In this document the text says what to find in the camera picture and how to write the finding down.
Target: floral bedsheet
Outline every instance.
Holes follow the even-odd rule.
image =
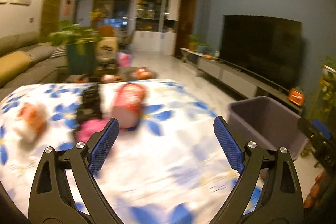
[[[137,130],[120,131],[95,180],[125,224],[209,223],[239,176],[213,133],[217,114],[172,80],[139,82],[148,88],[144,115]],[[56,150],[73,147],[75,111],[89,85],[22,86],[0,103],[0,180],[26,216],[40,157],[48,146]],[[100,86],[106,117],[121,85]],[[48,128],[34,145],[20,141],[11,128],[27,96],[43,102],[49,112]],[[77,209],[88,213],[72,171],[66,174]],[[259,181],[245,213],[254,209],[261,188]]]

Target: tv stand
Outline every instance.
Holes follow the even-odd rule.
[[[268,96],[288,107],[293,112],[301,115],[303,108],[290,102],[281,88],[275,88],[271,84],[261,81],[241,70],[218,61],[198,59],[198,69],[224,83],[245,98],[251,99],[257,96]]]

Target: television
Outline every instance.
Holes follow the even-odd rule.
[[[289,90],[302,62],[301,29],[294,20],[226,15],[219,58]]]

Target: blue flower pot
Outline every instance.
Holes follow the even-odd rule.
[[[67,44],[68,71],[71,75],[92,74],[97,67],[97,42],[83,43],[84,54],[78,52],[76,44]]]
[[[207,49],[207,46],[197,46],[197,52],[199,53],[205,53]]]

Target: gray sofa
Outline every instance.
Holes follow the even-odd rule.
[[[48,46],[40,46],[38,44],[38,33],[29,32],[19,35],[12,35],[0,38],[0,59],[10,53],[22,51],[30,53],[37,47],[42,51]],[[48,48],[48,52],[42,54],[38,58],[38,62],[32,62],[24,72],[8,79],[1,81],[0,79],[0,101],[8,94],[23,85],[31,84],[47,84],[55,83],[58,79],[58,68],[67,65],[65,56],[50,58],[53,48]]]

